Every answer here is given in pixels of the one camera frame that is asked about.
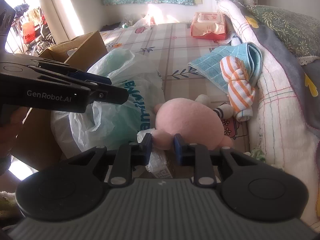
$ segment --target plaid bedsheet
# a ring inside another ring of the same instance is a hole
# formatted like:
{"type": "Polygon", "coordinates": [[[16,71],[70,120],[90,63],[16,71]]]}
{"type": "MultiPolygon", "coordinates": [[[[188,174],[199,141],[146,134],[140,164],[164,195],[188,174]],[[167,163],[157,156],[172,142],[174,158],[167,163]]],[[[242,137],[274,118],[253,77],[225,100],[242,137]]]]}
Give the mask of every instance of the plaid bedsheet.
{"type": "MultiPolygon", "coordinates": [[[[210,40],[195,39],[190,35],[190,23],[171,23],[143,27],[129,27],[101,32],[103,41],[111,51],[114,48],[130,49],[151,59],[163,80],[165,100],[189,98],[198,95],[210,97],[211,107],[229,102],[227,95],[199,75],[188,63],[211,52],[219,44],[210,40]]],[[[247,123],[235,119],[222,120],[225,135],[233,138],[235,148],[250,151],[247,123]]]]}

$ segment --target white blanket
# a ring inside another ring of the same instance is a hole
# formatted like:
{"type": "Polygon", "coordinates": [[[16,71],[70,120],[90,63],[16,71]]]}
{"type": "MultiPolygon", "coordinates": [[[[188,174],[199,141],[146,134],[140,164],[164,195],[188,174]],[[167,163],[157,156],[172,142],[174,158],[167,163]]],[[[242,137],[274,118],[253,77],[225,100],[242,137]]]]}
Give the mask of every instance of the white blanket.
{"type": "MultiPolygon", "coordinates": [[[[316,210],[319,178],[315,161],[319,139],[307,129],[296,95],[281,65],[258,42],[240,9],[233,2],[223,0],[218,4],[218,10],[231,19],[242,41],[256,44],[263,56],[255,116],[249,122],[250,148],[261,148],[268,164],[281,166],[307,186],[309,200],[301,219],[315,231],[320,231],[316,210]]],[[[258,27],[254,19],[249,21],[253,27],[258,27]]]]}

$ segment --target stuffed animal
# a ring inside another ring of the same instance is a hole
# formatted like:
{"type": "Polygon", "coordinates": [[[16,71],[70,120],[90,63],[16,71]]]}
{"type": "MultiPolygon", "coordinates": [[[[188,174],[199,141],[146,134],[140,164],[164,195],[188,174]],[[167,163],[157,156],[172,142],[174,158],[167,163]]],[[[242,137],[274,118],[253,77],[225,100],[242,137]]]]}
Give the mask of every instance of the stuffed animal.
{"type": "Polygon", "coordinates": [[[173,136],[179,133],[186,143],[203,144],[209,150],[218,146],[232,147],[232,140],[224,135],[220,117],[230,118],[233,108],[225,104],[212,110],[206,106],[209,103],[206,95],[200,95],[196,101],[175,98],[156,105],[156,129],[152,131],[154,146],[169,150],[173,136]]]}

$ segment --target green patterned pillow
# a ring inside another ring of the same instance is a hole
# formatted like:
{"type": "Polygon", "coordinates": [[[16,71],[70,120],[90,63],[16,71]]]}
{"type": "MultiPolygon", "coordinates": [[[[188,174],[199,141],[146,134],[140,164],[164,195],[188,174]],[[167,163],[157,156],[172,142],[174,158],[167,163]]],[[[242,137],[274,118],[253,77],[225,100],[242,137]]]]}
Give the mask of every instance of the green patterned pillow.
{"type": "Polygon", "coordinates": [[[255,5],[247,9],[273,30],[295,57],[320,57],[320,21],[284,9],[255,5]]]}

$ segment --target white plastic bag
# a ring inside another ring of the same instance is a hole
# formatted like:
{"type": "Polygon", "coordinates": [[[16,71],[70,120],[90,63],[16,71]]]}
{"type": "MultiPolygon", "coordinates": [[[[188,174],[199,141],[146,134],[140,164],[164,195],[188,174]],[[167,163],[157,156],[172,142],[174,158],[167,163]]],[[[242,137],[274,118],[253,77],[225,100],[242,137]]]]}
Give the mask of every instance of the white plastic bag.
{"type": "Polygon", "coordinates": [[[51,111],[51,131],[60,149],[67,158],[81,153],[72,137],[68,112],[51,111]]]}
{"type": "Polygon", "coordinates": [[[94,102],[84,114],[70,113],[72,136],[81,151],[97,145],[108,150],[128,141],[137,141],[137,132],[155,125],[155,105],[164,103],[162,79],[146,56],[128,49],[114,49],[89,70],[111,79],[112,85],[126,88],[129,98],[123,105],[94,102]]]}
{"type": "Polygon", "coordinates": [[[141,18],[140,20],[138,20],[133,27],[142,27],[142,26],[147,26],[147,25],[151,25],[151,16],[149,14],[147,14],[145,17],[141,18]]]}

